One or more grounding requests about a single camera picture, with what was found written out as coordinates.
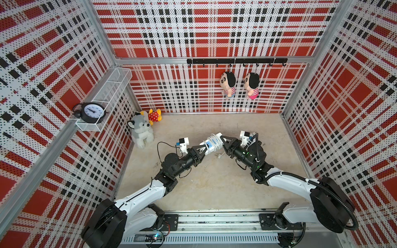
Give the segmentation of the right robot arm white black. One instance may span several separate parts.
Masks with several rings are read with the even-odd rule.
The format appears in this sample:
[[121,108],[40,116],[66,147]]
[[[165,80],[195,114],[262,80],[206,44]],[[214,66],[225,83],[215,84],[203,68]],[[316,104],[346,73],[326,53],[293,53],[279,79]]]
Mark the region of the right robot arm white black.
[[235,137],[222,135],[220,139],[226,154],[249,168],[257,184],[280,188],[307,200],[302,206],[283,203],[282,220],[291,224],[320,223],[334,233],[359,228],[354,203],[333,179],[305,178],[268,164],[258,139],[248,148],[242,147],[242,141]]

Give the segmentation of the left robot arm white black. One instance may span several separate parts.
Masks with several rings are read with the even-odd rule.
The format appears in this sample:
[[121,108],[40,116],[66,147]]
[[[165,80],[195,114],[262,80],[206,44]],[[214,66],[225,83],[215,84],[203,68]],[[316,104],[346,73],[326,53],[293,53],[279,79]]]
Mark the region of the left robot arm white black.
[[143,229],[160,228],[164,212],[154,202],[169,194],[178,177],[198,166],[206,152],[207,147],[200,145],[188,148],[181,158],[176,153],[168,154],[148,185],[116,201],[103,200],[81,232],[83,241],[90,248],[116,248],[124,238]]

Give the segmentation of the yellow red plush toy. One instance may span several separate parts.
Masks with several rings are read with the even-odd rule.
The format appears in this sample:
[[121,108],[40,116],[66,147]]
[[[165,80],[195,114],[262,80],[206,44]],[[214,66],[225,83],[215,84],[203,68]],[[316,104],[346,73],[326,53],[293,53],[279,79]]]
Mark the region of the yellow red plush toy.
[[153,109],[150,109],[149,112],[141,111],[140,114],[144,116],[145,120],[147,120],[151,124],[151,126],[155,122],[162,121],[162,112],[160,109],[157,109],[156,111],[153,111]]

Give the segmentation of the grey husky plush toy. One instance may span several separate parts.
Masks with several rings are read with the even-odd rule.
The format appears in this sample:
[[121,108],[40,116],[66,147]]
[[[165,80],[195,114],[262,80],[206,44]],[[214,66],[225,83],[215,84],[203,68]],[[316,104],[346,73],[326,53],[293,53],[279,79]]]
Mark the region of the grey husky plush toy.
[[141,113],[136,112],[127,122],[127,126],[131,129],[133,142],[139,149],[144,149],[146,143],[154,141],[153,128]]

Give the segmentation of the hanging doll blue shorts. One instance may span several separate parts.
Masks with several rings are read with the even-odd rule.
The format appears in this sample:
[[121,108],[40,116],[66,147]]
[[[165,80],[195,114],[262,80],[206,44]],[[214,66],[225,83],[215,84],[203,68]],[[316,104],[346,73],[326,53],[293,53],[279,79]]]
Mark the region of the hanging doll blue shorts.
[[223,72],[220,77],[220,86],[227,98],[233,98],[236,93],[236,77],[232,72]]

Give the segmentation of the hanging doll pink shorts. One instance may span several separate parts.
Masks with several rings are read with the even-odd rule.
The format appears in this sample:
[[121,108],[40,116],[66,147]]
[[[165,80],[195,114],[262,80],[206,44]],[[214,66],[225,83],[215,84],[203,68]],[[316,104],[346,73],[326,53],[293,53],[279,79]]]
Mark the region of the hanging doll pink shorts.
[[259,75],[257,73],[250,72],[244,78],[244,88],[247,91],[249,99],[254,100],[259,95]]

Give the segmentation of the green circuit board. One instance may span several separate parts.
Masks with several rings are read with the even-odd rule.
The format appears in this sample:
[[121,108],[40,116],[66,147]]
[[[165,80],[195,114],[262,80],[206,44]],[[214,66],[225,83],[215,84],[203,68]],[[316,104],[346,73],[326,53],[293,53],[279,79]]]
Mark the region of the green circuit board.
[[163,236],[161,234],[149,234],[145,236],[146,243],[162,242]]

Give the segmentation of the black round alarm clock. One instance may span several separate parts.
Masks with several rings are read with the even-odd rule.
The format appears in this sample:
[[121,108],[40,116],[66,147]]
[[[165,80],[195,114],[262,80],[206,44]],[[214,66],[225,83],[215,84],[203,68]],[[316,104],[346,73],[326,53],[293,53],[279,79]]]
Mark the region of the black round alarm clock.
[[74,117],[88,124],[101,123],[106,115],[105,108],[94,102],[79,103],[73,107],[72,111]]

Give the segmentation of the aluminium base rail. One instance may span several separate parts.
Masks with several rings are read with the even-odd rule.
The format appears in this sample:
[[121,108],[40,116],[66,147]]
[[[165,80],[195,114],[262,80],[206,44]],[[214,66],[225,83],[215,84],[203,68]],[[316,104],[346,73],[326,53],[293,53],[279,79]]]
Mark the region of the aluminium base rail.
[[[273,209],[167,211],[160,232],[150,229],[124,239],[122,248],[351,248],[346,234],[320,224],[288,224],[280,229]],[[162,242],[146,243],[145,236],[161,234]]]

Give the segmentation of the black wall hook rail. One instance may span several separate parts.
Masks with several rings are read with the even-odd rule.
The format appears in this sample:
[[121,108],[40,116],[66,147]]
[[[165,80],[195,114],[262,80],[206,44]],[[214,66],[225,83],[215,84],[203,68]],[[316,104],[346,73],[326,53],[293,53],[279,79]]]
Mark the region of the black wall hook rail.
[[287,58],[191,58],[187,59],[188,65],[209,65],[209,64],[281,64],[285,65]]

